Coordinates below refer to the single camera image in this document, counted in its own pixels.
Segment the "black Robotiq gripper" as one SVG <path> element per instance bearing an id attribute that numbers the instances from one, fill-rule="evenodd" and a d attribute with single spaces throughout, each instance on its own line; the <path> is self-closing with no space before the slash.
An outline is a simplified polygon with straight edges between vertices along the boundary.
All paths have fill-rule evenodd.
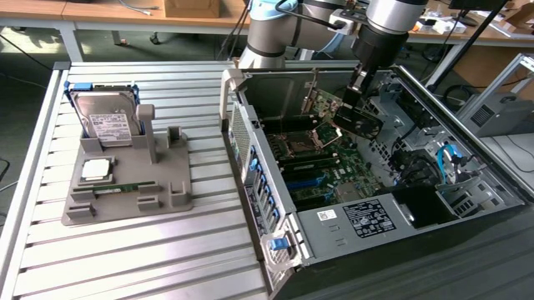
<path id="1" fill-rule="evenodd" d="M 378 69 L 393 65 L 408 38 L 408 32 L 392 34 L 373 26 L 361 27 L 352 46 L 353 53 L 360 60 L 352 78 L 354 91 L 369 89 Z"/>

